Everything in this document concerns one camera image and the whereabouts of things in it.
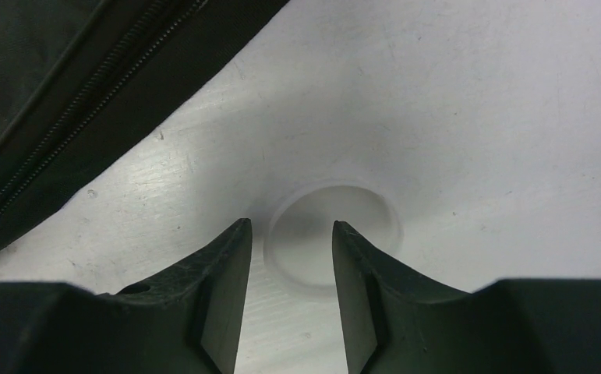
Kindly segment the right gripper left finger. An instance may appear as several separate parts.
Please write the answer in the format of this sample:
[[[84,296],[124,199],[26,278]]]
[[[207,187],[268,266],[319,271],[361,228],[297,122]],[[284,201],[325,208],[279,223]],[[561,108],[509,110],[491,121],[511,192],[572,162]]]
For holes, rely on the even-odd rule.
[[[240,219],[115,294],[0,282],[0,373],[232,373],[253,244]]]

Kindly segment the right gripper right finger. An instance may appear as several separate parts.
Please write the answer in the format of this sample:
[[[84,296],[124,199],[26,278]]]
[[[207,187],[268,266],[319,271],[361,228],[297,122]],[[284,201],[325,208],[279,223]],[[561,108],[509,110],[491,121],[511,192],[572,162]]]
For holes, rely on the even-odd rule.
[[[601,280],[503,279],[467,293],[333,226],[350,373],[601,373]]]

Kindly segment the translucent tube lid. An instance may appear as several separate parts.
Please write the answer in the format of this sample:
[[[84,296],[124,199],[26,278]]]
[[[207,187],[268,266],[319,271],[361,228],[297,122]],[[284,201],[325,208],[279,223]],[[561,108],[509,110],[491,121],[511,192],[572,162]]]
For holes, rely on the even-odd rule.
[[[263,233],[263,264],[293,296],[335,298],[333,229],[346,222],[387,254],[401,249],[404,229],[395,202],[355,180],[319,180],[276,206]]]

